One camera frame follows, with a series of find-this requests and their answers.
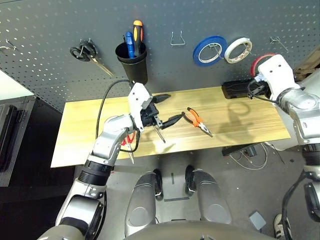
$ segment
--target black cup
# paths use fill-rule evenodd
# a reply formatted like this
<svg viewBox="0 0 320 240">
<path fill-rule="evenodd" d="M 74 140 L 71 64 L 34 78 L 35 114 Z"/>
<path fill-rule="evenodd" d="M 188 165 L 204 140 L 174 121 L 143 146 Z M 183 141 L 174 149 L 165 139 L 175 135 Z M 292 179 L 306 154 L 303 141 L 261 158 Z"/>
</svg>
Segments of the black cup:
<svg viewBox="0 0 320 240">
<path fill-rule="evenodd" d="M 130 81 L 146 84 L 148 82 L 146 63 L 147 50 L 146 45 L 143 42 L 141 43 L 140 49 L 140 56 L 129 58 L 127 44 L 123 42 L 116 47 L 115 54 L 122 63 L 124 71 Z"/>
</svg>

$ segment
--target pegboard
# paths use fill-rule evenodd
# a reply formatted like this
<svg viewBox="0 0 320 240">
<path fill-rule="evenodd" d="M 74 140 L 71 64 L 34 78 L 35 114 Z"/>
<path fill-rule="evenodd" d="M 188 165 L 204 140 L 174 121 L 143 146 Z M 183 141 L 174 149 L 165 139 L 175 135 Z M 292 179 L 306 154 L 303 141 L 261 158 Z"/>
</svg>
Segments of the pegboard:
<svg viewBox="0 0 320 240">
<path fill-rule="evenodd" d="M 320 43 L 319 0 L 0 0 L 0 46 L 8 39 L 17 48 L 0 52 L 0 69 L 59 111 L 65 102 L 101 98 L 113 81 L 126 78 L 115 49 L 136 19 L 144 24 L 146 86 L 153 93 L 249 78 L 252 61 L 268 52 L 282 54 L 294 68 Z M 181 30 L 186 45 L 171 46 L 171 32 L 177 42 Z M 195 46 L 213 35 L 228 44 L 250 38 L 252 54 L 235 64 L 194 64 Z M 289 52 L 270 43 L 271 36 Z M 113 77 L 69 53 L 89 38 Z M 110 97 L 128 92 L 121 83 Z"/>
</svg>

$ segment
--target red-handled pliers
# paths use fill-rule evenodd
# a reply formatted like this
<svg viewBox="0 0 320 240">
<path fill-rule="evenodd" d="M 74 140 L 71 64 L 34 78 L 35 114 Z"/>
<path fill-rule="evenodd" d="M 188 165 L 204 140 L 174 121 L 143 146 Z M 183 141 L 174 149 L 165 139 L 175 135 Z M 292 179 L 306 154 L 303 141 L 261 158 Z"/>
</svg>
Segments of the red-handled pliers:
<svg viewBox="0 0 320 240">
<path fill-rule="evenodd" d="M 132 151 L 131 143 L 135 139 L 135 136 L 136 136 L 135 132 L 133 132 L 131 136 L 130 135 L 126 136 L 122 141 L 121 145 L 126 146 L 129 151 Z M 134 154 L 132 152 L 129 152 L 129 157 L 131 159 L 132 164 L 135 164 Z"/>
<path fill-rule="evenodd" d="M 193 110 L 192 108 L 188 107 L 187 110 L 194 116 L 195 120 L 191 120 L 189 117 L 187 117 L 186 113 L 183 111 L 181 114 L 183 116 L 183 118 L 193 124 L 193 126 L 200 128 L 203 132 L 205 132 L 206 134 L 208 134 L 210 137 L 212 137 L 212 133 L 210 132 L 210 130 L 206 127 L 206 125 L 204 124 L 204 121 L 202 120 L 202 118 L 198 115 L 198 113 Z"/>
</svg>

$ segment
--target tape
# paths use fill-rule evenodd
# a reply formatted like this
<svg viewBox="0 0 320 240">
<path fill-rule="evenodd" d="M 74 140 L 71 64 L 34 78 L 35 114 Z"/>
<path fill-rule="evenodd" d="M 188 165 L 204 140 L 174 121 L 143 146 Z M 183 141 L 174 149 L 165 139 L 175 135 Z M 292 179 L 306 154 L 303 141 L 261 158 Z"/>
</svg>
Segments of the tape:
<svg viewBox="0 0 320 240">
<path fill-rule="evenodd" d="M 245 45 L 245 50 L 243 51 L 243 53 L 241 53 L 239 56 L 236 56 L 234 58 L 230 58 L 231 52 L 240 45 Z M 252 42 L 250 41 L 249 38 L 246 38 L 246 37 L 239 38 L 235 40 L 233 43 L 231 43 L 230 46 L 228 46 L 228 48 L 224 53 L 224 59 L 230 64 L 238 63 L 242 59 L 246 58 L 246 56 L 248 56 L 248 54 L 251 52 L 251 49 L 252 49 Z"/>
<path fill-rule="evenodd" d="M 267 57 L 272 57 L 272 56 L 274 56 L 274 55 L 276 55 L 276 53 L 270 52 L 270 53 L 266 53 L 266 54 L 264 54 L 264 55 L 262 55 L 262 56 L 257 57 L 257 58 L 253 61 L 253 63 L 251 64 L 251 68 L 250 68 L 250 75 L 251 75 L 251 77 L 256 76 L 256 67 L 257 67 L 257 64 L 258 64 L 262 59 L 265 59 L 265 58 L 267 58 Z"/>
<path fill-rule="evenodd" d="M 213 57 L 209 59 L 203 59 L 201 58 L 201 53 L 206 47 L 216 48 L 218 53 L 214 55 Z M 209 36 L 202 40 L 194 49 L 193 51 L 193 61 L 202 67 L 211 66 L 217 62 L 220 61 L 222 56 L 225 54 L 225 51 L 227 49 L 227 42 L 226 40 L 221 36 Z"/>
</svg>

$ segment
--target white tape roll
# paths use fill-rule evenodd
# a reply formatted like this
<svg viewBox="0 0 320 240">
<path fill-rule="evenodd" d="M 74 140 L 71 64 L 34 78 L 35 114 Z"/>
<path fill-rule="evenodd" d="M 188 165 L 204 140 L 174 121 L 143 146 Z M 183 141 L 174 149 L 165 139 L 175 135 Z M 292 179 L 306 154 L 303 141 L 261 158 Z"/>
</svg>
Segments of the white tape roll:
<svg viewBox="0 0 320 240">
<path fill-rule="evenodd" d="M 236 56 L 235 58 L 230 58 L 231 52 L 238 46 L 245 45 L 245 50 L 243 53 L 241 53 L 239 56 Z M 230 64 L 235 64 L 237 62 L 240 62 L 242 59 L 244 59 L 248 54 L 251 52 L 252 49 L 252 42 L 249 38 L 242 37 L 237 40 L 235 40 L 233 43 L 228 46 L 228 48 L 225 50 L 224 58 L 225 60 Z"/>
</svg>

